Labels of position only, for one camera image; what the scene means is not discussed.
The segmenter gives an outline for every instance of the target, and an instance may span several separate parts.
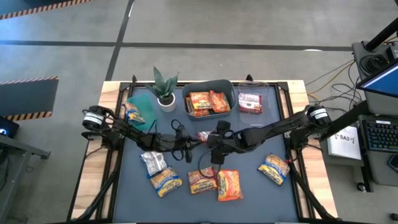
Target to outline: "teal cloth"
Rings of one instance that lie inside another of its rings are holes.
[[[144,118],[145,124],[136,124],[133,123],[132,121],[129,121],[129,124],[133,125],[135,128],[138,130],[146,130],[149,129],[152,123],[156,119],[156,114],[154,109],[152,108],[152,103],[150,102],[150,96],[147,93],[140,94],[137,96],[133,96],[127,99],[128,103],[134,104],[138,111],[139,114]]]

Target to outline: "keyboard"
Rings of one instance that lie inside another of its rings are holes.
[[[366,149],[398,153],[398,119],[360,116]]]

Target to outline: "white flower pot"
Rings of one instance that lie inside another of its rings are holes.
[[[177,106],[177,104],[175,103],[175,95],[174,93],[172,93],[173,95],[173,102],[169,105],[163,105],[159,99],[157,99],[157,103],[159,104],[160,108],[162,109],[162,111],[164,112],[171,112],[175,109],[175,107]]]

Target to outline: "wooden table frame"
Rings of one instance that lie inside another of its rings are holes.
[[[191,82],[197,81],[183,81],[178,84],[184,85]],[[283,111],[281,119],[288,118],[293,113],[302,111],[304,107],[308,105],[307,92],[305,91],[305,85],[302,80],[264,80],[262,82],[276,83],[276,86],[278,86],[279,91],[277,91],[277,97],[280,96],[280,110]],[[142,85],[143,83],[153,82],[137,82],[138,85]],[[124,110],[120,107],[120,104],[125,102],[127,96],[132,93],[129,84],[128,82],[104,82],[99,105],[117,111],[121,117],[124,117]],[[309,143],[319,146],[319,142],[314,139],[310,139]],[[90,141],[86,148],[86,154],[99,148],[100,144],[101,140]],[[110,172],[114,170],[114,165],[118,157],[121,158],[121,155],[118,155],[117,151],[101,149],[83,161],[70,212],[68,214],[68,220],[79,217],[90,205],[105,180],[109,177]],[[303,178],[309,184],[313,194],[330,214],[337,217],[322,152],[318,149],[306,147],[305,150],[302,151],[302,157],[295,162],[295,166],[298,171],[305,171],[302,172]],[[293,182],[293,185],[295,191],[297,191],[295,195],[298,196],[296,199],[296,204],[299,204],[297,206],[299,207],[297,209],[298,216],[302,218],[319,218],[319,214],[316,211],[314,212],[311,206],[308,206],[308,200],[302,189],[295,182]],[[96,212],[91,217],[92,219],[95,218],[100,220],[104,217],[108,217],[108,214],[113,213],[113,209],[109,208],[109,204],[113,203],[112,200],[114,200],[114,198],[111,198],[111,192],[115,191],[115,188],[117,187],[111,186],[108,190],[101,206],[102,212]]]

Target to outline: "gray floor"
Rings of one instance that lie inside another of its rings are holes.
[[[40,14],[0,21],[2,40],[115,42],[128,0],[95,0]],[[397,16],[393,0],[136,0],[124,42],[350,46],[369,40]],[[18,191],[11,218],[28,223],[66,219],[86,141],[80,136],[81,110],[98,102],[113,47],[0,45],[0,81],[58,75],[51,118],[20,122],[18,138],[52,151],[33,160]],[[314,78],[351,60],[351,52],[299,50],[219,50],[123,47],[112,80],[152,79],[155,65],[180,80]],[[352,67],[353,78],[358,76]],[[329,78],[307,87],[321,87]],[[333,83],[349,83],[347,72]],[[320,98],[335,94],[327,86]],[[327,106],[348,109],[348,100]],[[331,112],[333,118],[340,111]],[[326,166],[339,216],[344,220],[389,223],[398,212],[398,189],[355,189],[353,170]]]

